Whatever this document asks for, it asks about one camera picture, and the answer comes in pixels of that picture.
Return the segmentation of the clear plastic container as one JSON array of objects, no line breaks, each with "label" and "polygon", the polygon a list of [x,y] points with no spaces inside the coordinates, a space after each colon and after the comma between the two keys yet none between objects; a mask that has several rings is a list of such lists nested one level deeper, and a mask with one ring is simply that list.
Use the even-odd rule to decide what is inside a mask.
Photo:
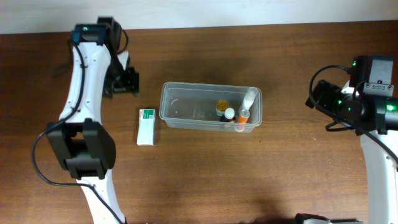
[{"label": "clear plastic container", "polygon": [[[249,108],[247,123],[221,121],[217,103],[227,101],[238,118],[240,106],[250,90],[254,90],[256,97]],[[171,128],[250,133],[262,123],[262,92],[249,86],[167,82],[160,97],[159,117]]]}]

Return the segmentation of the white green medicine box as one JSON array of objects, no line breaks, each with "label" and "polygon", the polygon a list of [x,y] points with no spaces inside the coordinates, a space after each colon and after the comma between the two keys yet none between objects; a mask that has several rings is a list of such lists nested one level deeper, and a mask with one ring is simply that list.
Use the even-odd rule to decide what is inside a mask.
[{"label": "white green medicine box", "polygon": [[139,110],[138,146],[153,146],[155,136],[155,110]]}]

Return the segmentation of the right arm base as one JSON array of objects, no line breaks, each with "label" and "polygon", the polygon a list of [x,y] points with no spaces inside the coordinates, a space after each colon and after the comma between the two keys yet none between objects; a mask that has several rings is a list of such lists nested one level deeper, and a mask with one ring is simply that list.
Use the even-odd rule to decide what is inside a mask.
[{"label": "right arm base", "polygon": [[330,220],[327,217],[298,213],[294,218],[294,224],[363,224],[358,220]]}]

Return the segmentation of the white spray bottle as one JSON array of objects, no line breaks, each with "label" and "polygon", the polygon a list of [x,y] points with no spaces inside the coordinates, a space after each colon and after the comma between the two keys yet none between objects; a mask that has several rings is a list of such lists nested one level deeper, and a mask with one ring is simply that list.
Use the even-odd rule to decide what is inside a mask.
[{"label": "white spray bottle", "polygon": [[258,95],[259,90],[256,87],[250,87],[248,91],[246,92],[243,101],[241,103],[241,106],[238,109],[238,114],[241,114],[242,110],[249,110],[252,104],[254,103],[254,100],[256,99],[256,96]]}]

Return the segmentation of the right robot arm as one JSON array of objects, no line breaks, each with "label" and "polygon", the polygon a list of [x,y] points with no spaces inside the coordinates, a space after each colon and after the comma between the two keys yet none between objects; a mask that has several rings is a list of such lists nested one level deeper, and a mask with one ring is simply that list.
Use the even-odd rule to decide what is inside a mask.
[{"label": "right robot arm", "polygon": [[397,223],[397,98],[393,59],[360,55],[341,88],[326,80],[310,81],[306,105],[330,117],[329,132],[352,130],[360,137],[366,163],[369,222]]}]

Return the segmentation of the small jar gold lid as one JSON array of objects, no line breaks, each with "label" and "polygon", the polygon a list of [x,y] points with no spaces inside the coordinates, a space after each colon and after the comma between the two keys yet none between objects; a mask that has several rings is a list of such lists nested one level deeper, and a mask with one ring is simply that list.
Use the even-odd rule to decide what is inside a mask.
[{"label": "small jar gold lid", "polygon": [[224,112],[229,108],[229,103],[226,100],[219,100],[216,104],[216,114],[223,116]]}]

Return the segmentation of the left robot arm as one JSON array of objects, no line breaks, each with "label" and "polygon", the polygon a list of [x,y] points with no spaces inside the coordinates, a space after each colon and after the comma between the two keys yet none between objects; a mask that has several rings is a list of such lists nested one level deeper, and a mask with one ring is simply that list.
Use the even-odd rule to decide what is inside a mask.
[{"label": "left robot arm", "polygon": [[120,46],[126,31],[113,17],[77,24],[71,31],[73,71],[59,121],[43,135],[60,167],[75,180],[95,223],[126,223],[112,180],[116,145],[101,122],[101,102],[115,93],[139,93],[139,73]]}]

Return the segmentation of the orange tube white cap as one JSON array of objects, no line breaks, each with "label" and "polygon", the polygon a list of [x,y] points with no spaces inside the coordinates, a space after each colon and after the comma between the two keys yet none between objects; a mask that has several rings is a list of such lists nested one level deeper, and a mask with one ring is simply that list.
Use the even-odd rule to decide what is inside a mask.
[{"label": "orange tube white cap", "polygon": [[242,109],[239,113],[239,118],[238,118],[237,125],[235,126],[235,131],[237,131],[239,133],[243,132],[249,117],[250,117],[249,110]]}]

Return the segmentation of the dark bottle white cap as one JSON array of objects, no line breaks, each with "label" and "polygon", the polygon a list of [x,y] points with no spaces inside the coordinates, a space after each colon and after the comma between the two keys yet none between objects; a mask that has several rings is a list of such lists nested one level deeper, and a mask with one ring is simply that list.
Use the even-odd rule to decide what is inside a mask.
[{"label": "dark bottle white cap", "polygon": [[224,114],[221,116],[220,118],[221,122],[235,122],[236,121],[236,117],[235,117],[235,111],[233,108],[227,108],[224,111]]}]

